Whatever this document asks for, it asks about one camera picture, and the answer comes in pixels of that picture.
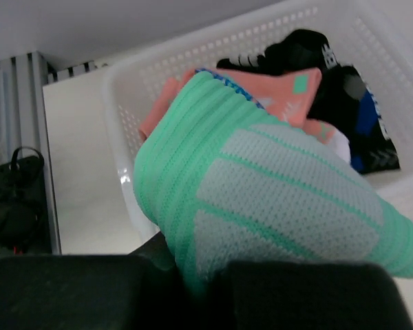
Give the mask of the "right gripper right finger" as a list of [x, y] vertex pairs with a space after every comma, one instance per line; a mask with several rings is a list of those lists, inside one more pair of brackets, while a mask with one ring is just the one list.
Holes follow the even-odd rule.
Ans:
[[413, 329], [396, 284], [369, 263], [232, 262], [209, 288], [212, 329]]

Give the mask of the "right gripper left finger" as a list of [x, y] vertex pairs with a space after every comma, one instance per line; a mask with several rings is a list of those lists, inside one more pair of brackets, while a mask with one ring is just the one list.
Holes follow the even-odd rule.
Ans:
[[162, 234], [126, 255], [0, 258], [0, 329], [188, 329], [195, 318]]

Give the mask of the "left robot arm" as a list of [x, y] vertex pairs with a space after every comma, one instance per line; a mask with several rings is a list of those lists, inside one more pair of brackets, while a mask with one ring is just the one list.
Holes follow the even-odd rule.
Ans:
[[0, 186], [0, 246], [24, 253], [39, 233], [42, 215], [40, 203]]

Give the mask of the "black sock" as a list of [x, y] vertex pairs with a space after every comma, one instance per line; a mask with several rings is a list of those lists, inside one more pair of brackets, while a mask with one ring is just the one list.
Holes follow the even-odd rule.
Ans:
[[294, 30], [280, 43], [268, 46], [263, 54], [223, 58], [216, 67], [269, 76], [319, 69], [322, 80], [310, 118], [332, 124], [347, 137], [350, 163], [362, 175], [400, 168], [374, 95], [352, 65], [338, 63], [322, 33]]

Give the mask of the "pink sock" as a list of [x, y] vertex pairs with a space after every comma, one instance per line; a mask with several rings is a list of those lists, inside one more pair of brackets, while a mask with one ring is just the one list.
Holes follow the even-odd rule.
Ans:
[[331, 143], [339, 135], [333, 125], [308, 118], [322, 79], [322, 73], [317, 68], [281, 76], [252, 74], [230, 69], [198, 68], [188, 70], [180, 79], [171, 77], [166, 81], [152, 110], [139, 126], [138, 133], [141, 140], [145, 141], [148, 138], [182, 88], [200, 72], [210, 73], [224, 85], [254, 102], [259, 108], [266, 110], [282, 122], [301, 129], [323, 144]]

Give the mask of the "teal sock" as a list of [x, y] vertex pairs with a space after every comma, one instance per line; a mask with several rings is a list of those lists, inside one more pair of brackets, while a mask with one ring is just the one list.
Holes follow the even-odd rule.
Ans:
[[232, 261], [367, 261], [413, 278], [413, 223], [328, 147], [208, 71], [141, 146], [133, 184], [194, 296]]
[[328, 140], [326, 146], [336, 153], [342, 160], [350, 164], [350, 143], [348, 138], [342, 132], [336, 130]]

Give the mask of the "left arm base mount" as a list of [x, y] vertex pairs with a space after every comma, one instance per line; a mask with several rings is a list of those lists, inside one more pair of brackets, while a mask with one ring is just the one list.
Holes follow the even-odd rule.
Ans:
[[44, 156], [29, 146], [0, 165], [0, 248], [14, 255], [52, 253], [44, 167]]

